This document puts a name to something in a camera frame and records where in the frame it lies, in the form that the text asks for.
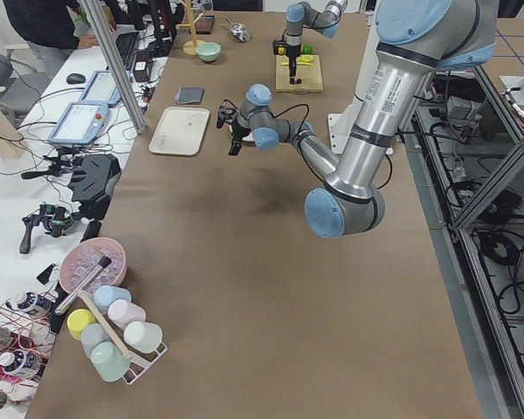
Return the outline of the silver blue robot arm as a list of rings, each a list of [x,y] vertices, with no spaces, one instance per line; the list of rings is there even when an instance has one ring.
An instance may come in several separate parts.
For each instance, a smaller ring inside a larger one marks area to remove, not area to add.
[[[223,103],[219,126],[232,131],[230,152],[251,136],[257,148],[291,144],[321,177],[307,194],[304,212],[320,237],[342,237],[375,228],[384,201],[374,185],[377,170],[422,80],[436,71],[484,64],[493,55],[499,5],[495,1],[383,1],[376,7],[377,68],[341,155],[335,155],[305,121],[277,117],[271,90],[255,84],[240,106]]]
[[[280,39],[272,41],[272,52],[288,58],[289,84],[301,83],[297,74],[297,58],[302,53],[302,34],[312,29],[327,38],[333,38],[339,29],[347,1],[329,1],[324,11],[317,11],[308,2],[292,3],[286,9],[286,28]]]

